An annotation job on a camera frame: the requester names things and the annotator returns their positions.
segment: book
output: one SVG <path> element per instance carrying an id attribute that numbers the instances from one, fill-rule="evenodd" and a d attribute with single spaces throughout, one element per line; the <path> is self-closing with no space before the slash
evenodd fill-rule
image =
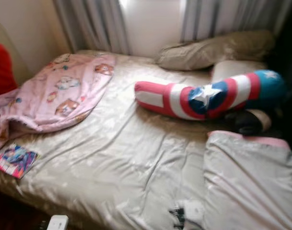
<path id="1" fill-rule="evenodd" d="M 39 158 L 39 155 L 19 145 L 11 144 L 0 154 L 0 170 L 21 179 L 32 164 Z"/>

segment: curtain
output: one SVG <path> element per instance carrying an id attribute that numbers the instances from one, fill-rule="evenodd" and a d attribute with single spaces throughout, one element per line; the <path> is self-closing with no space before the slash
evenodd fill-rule
<path id="1" fill-rule="evenodd" d="M 54 0 L 54 4 L 73 52 L 130 54 L 118 0 Z"/>
<path id="2" fill-rule="evenodd" d="M 181 40 L 256 29 L 277 35 L 291 8 L 292 0 L 186 0 Z"/>

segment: remote control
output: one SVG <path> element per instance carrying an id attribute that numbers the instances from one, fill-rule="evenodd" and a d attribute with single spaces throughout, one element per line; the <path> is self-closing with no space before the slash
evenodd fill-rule
<path id="1" fill-rule="evenodd" d="M 66 215 L 53 215 L 50 219 L 47 230 L 66 230 L 68 225 Z"/>

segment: white star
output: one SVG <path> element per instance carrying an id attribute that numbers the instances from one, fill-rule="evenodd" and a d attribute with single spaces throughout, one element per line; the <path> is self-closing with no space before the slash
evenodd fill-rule
<path id="1" fill-rule="evenodd" d="M 213 89 L 212 85 L 205 85 L 200 87 L 200 92 L 193 98 L 196 101 L 203 102 L 204 106 L 208 108 L 210 98 L 221 92 L 219 89 Z"/>
<path id="2" fill-rule="evenodd" d="M 277 77 L 277 73 L 274 71 L 266 71 L 265 75 L 266 75 L 266 78 L 276 78 Z"/>

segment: pink-trimmed blanket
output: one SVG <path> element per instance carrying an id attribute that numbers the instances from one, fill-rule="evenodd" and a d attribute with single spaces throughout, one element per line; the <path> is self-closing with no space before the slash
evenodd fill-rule
<path id="1" fill-rule="evenodd" d="M 115 58 L 64 54 L 20 89 L 0 95 L 0 148 L 25 133 L 46 133 L 82 121 L 102 98 Z"/>

